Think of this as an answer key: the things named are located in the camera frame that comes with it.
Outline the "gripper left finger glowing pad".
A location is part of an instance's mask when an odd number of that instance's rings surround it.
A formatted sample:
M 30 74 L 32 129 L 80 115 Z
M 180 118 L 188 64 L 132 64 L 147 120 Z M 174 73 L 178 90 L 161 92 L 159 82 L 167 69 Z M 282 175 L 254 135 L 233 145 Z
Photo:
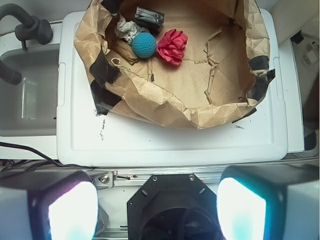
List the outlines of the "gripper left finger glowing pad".
M 98 222 L 98 192 L 77 171 L 2 171 L 2 240 L 92 240 Z

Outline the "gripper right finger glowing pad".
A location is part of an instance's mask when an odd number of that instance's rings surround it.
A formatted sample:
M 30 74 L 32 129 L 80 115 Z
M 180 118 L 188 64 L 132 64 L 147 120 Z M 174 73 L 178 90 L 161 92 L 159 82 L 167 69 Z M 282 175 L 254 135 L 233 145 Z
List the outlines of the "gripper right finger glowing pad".
M 318 240 L 320 170 L 311 164 L 230 165 L 217 188 L 227 240 Z

